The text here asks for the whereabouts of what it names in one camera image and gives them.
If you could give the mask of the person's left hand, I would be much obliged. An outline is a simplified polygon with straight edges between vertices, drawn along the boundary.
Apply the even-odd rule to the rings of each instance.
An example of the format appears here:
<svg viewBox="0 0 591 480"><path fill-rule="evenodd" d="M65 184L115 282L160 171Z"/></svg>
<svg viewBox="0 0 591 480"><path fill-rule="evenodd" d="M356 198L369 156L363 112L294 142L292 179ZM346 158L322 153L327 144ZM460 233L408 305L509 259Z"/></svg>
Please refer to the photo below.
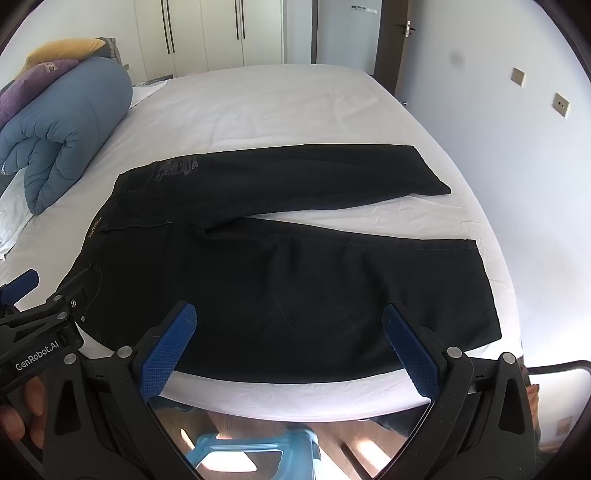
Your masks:
<svg viewBox="0 0 591 480"><path fill-rule="evenodd" d="M46 388L40 377L29 380L21 392L17 407L1 405L1 431L12 442L29 435L33 445L42 450L45 443L48 400Z"/></svg>

